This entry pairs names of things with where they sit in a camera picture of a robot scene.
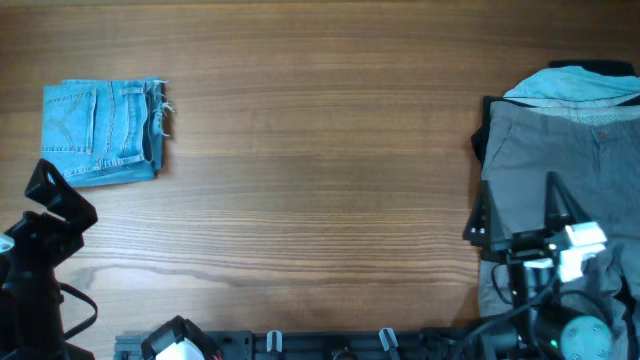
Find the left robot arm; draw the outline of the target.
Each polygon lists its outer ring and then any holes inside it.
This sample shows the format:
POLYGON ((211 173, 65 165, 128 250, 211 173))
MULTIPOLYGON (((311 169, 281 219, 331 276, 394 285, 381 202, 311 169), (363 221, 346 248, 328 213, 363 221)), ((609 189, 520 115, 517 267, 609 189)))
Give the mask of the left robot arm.
POLYGON ((98 306, 59 282, 55 268, 84 246, 83 233, 98 221, 96 209, 45 159, 38 161, 24 195, 46 211, 24 212, 1 234, 1 357, 92 359, 92 352, 70 339, 91 327, 98 314, 66 330, 60 307, 65 294, 98 306))

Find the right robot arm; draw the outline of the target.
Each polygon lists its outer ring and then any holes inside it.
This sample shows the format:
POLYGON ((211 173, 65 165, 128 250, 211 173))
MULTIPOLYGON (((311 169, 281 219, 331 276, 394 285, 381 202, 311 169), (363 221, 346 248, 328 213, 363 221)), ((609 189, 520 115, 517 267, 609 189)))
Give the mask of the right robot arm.
POLYGON ((454 359, 606 359, 612 320, 602 303, 581 292, 597 310, 588 314, 563 305, 563 285, 582 277, 582 265, 606 248, 599 224, 570 194, 560 176, 546 176, 543 225, 508 235, 488 181, 463 232, 484 259, 503 265, 511 310, 486 318, 451 353, 454 359))

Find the light blue denim jeans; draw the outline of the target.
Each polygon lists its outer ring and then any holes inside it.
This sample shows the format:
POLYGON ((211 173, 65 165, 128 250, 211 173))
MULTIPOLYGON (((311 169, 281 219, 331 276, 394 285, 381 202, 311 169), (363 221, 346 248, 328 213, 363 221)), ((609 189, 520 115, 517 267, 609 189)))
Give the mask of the light blue denim jeans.
POLYGON ((69 79, 43 88, 41 157, 73 187, 152 180, 172 109, 158 77, 69 79))

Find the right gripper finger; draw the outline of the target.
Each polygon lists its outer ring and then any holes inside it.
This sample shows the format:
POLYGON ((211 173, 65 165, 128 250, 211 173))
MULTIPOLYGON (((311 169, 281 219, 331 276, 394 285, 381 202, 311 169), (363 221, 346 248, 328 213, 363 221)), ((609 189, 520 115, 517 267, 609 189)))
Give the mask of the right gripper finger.
POLYGON ((506 249, 506 235, 490 184, 486 180, 480 182, 479 194, 463 231, 463 239, 483 250, 506 249))
POLYGON ((559 232, 565 226, 587 223, 590 216, 571 195, 557 172, 546 175, 545 195, 545 228, 552 232, 559 232))

